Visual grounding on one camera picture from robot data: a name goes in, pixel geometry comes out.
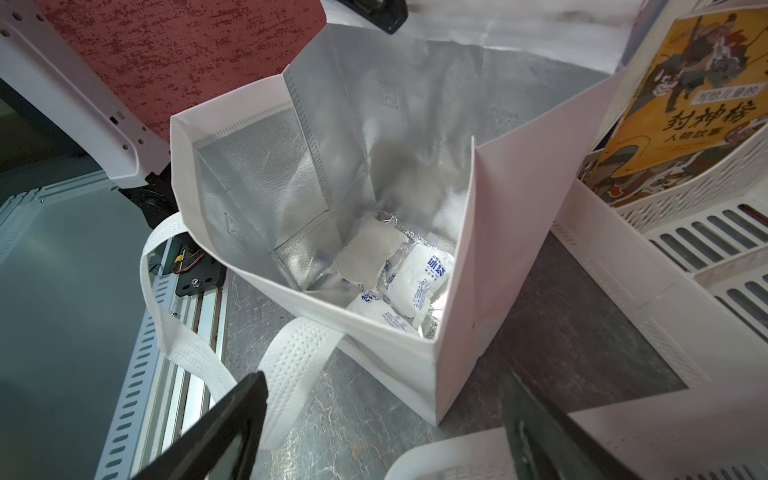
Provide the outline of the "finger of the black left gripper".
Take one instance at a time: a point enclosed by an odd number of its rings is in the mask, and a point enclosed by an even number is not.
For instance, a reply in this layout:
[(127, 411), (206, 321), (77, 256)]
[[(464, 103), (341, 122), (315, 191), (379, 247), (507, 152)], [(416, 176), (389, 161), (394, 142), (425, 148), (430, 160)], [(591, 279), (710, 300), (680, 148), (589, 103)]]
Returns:
[(339, 0), (339, 2), (387, 34), (394, 34), (409, 16), (405, 0)]

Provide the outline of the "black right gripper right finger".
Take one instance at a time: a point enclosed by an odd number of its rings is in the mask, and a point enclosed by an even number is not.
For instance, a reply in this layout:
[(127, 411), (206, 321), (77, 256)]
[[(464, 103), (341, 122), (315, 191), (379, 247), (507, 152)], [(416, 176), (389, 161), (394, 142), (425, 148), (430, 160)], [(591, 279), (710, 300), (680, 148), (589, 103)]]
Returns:
[(519, 479), (636, 479), (536, 386), (502, 381), (504, 427)]

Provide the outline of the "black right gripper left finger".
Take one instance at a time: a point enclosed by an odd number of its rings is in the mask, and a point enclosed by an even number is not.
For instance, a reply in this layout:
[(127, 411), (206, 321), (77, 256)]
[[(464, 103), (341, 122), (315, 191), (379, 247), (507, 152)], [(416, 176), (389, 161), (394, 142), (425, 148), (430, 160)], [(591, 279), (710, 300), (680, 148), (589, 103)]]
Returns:
[(265, 423), (264, 374), (248, 374), (137, 479), (248, 479)]

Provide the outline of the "white insulated delivery bag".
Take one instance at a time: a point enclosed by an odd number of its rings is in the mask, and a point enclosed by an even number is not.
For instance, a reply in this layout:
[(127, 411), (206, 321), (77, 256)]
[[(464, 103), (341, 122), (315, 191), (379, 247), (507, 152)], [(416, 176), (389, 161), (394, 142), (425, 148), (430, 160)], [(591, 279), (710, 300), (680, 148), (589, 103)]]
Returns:
[[(540, 251), (621, 83), (521, 52), (329, 24), (279, 75), (171, 120), (183, 233), (289, 311), (260, 369), (281, 446), (342, 351), (438, 424)], [(455, 266), (418, 323), (386, 297), (414, 244)], [(411, 335), (346, 310), (375, 292)]]

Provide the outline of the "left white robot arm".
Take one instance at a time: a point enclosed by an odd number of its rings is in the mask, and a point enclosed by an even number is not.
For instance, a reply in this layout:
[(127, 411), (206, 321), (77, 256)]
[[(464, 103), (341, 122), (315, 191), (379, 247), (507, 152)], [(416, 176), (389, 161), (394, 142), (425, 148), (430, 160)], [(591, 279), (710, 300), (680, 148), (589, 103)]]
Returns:
[(152, 132), (69, 46), (32, 1), (1, 4), (1, 79), (85, 150), (156, 227), (195, 185), (176, 147)]

